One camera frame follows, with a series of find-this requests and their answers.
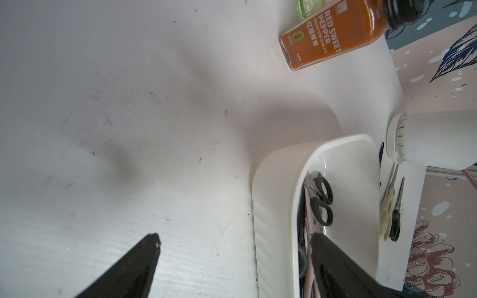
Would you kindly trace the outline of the white plastic storage box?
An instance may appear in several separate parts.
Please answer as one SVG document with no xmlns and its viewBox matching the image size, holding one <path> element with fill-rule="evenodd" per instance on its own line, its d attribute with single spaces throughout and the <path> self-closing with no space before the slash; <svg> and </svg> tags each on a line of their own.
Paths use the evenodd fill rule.
<svg viewBox="0 0 477 298">
<path fill-rule="evenodd" d="M 379 259 L 380 165 L 366 134 L 308 142 L 272 152 L 252 183 L 261 298 L 318 295 L 311 258 L 315 234 L 376 278 Z"/>
</svg>

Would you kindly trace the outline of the small black scissors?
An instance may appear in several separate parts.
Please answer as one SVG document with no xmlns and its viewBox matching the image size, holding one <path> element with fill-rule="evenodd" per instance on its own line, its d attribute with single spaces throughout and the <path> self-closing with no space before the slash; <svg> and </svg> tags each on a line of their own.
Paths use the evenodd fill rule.
<svg viewBox="0 0 477 298">
<path fill-rule="evenodd" d="M 401 201 L 402 201 L 402 194 L 404 190 L 404 183 L 405 183 L 405 178 L 401 180 L 395 208 L 393 209 L 393 214 L 392 214 L 392 224 L 391 224 L 391 230 L 390 230 L 389 236 L 393 242 L 397 242 L 401 232 Z"/>
</svg>

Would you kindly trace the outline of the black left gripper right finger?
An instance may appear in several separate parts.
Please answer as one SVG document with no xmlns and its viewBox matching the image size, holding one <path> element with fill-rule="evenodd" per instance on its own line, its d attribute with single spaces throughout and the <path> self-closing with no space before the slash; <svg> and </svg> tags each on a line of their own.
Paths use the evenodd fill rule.
<svg viewBox="0 0 477 298">
<path fill-rule="evenodd" d="M 311 238 L 311 258 L 322 298 L 408 298 L 386 288 L 362 270 L 336 244 L 321 233 Z"/>
</svg>

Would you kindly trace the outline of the cream handled kitchen scissors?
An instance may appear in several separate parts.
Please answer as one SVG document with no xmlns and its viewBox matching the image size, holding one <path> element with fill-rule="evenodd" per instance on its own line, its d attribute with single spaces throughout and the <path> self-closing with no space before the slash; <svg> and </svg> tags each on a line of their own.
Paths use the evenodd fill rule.
<svg viewBox="0 0 477 298">
<path fill-rule="evenodd" d="M 399 165 L 394 164 L 390 174 L 390 179 L 385 189 L 383 200 L 380 203 L 379 237 L 382 242 L 386 242 L 390 237 L 394 210 L 393 201 L 395 199 L 395 181 L 398 175 L 398 169 Z"/>
</svg>

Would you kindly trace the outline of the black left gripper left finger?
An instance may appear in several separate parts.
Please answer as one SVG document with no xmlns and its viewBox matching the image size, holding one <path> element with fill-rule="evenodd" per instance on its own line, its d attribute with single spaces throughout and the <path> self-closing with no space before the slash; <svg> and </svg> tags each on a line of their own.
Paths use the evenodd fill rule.
<svg viewBox="0 0 477 298">
<path fill-rule="evenodd" d="M 79 298 L 147 298 L 161 252 L 157 233 L 150 233 L 131 248 Z"/>
</svg>

